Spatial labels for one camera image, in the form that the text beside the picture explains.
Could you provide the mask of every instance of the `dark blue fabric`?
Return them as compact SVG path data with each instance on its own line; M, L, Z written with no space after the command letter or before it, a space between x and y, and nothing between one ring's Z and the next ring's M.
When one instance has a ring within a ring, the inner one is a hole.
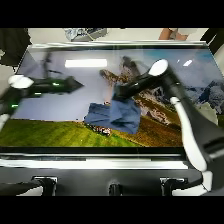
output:
M111 105L91 103L84 122L135 134L140 123L141 109L134 100L111 100Z

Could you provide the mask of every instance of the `sky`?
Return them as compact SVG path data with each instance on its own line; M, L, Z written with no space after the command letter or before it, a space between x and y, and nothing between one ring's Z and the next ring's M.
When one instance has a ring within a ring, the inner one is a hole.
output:
M45 53L27 52L19 74L33 78L43 77L42 60ZM53 52L50 69L63 73L61 78L74 76L84 87L71 94L44 94L41 98L24 99L13 118L71 121L83 120L88 113L90 103L103 104L108 95L108 84L99 75L101 68L66 68L66 60L75 59L107 59L105 69L116 75L121 73L119 65L123 56L129 56L151 66L156 60L167 59L185 86L206 87L214 79L222 79L213 56L207 49L132 49L132 50L82 50ZM146 69L139 66L144 73Z

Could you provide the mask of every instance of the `white floor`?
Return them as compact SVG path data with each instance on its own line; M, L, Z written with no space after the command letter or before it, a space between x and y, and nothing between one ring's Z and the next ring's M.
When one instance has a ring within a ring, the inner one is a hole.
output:
M158 40L162 28L108 28L108 34L100 37L97 41L109 40ZM188 40L200 40L207 28L198 28L197 32L190 35ZM50 42L68 42L62 28L31 28L29 29L31 42L50 43ZM224 74L224 45L215 55L215 60ZM11 67L0 65L0 93L7 86L7 79L14 72Z

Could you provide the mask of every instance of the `green led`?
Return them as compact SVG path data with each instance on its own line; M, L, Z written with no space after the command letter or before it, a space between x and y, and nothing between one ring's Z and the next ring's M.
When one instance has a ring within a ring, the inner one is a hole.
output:
M14 108L14 107L18 107L19 105L17 105L17 104L12 104L12 108Z

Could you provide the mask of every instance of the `folded cloth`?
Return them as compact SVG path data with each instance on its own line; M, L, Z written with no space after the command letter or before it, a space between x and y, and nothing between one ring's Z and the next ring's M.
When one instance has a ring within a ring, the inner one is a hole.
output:
M135 134L140 123L141 109L133 99L111 100L111 105L91 103L84 122Z

